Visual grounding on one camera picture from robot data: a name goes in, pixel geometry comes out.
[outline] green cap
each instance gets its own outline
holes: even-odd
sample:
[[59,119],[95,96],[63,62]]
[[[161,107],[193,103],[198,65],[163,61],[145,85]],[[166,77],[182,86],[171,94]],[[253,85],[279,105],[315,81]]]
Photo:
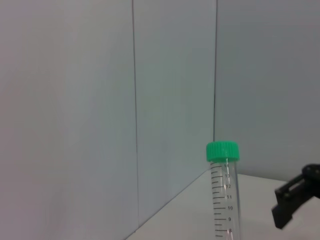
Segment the green cap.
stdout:
[[213,141],[206,146],[208,162],[225,163],[239,160],[238,144],[234,141]]

